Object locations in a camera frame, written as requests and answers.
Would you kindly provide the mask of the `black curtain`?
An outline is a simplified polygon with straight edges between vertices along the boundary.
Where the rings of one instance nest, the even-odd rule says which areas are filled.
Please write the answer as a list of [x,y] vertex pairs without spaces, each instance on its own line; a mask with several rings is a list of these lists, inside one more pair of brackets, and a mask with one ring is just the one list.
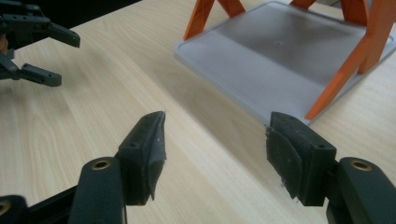
[[102,17],[140,0],[22,0],[40,6],[45,16],[66,28]]

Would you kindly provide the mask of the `white shoe rack orange legs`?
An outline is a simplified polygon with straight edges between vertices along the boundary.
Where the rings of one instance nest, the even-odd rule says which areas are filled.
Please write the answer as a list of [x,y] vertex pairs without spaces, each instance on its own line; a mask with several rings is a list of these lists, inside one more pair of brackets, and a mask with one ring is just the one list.
[[363,38],[363,27],[276,1],[176,45],[176,57],[267,123],[304,120]]

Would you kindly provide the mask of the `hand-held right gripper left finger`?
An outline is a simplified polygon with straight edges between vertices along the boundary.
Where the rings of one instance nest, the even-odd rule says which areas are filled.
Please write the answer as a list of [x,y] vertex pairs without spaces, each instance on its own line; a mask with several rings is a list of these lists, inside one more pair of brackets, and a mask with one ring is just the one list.
[[165,113],[143,116],[119,146],[123,197],[127,205],[145,205],[155,198],[158,179],[166,160]]

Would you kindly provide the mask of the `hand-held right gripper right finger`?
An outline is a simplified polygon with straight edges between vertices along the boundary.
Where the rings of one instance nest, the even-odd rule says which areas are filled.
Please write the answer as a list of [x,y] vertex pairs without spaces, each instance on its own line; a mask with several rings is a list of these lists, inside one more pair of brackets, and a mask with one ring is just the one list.
[[297,118],[272,112],[266,126],[267,160],[291,198],[304,206],[322,206],[324,177],[335,162],[336,148]]

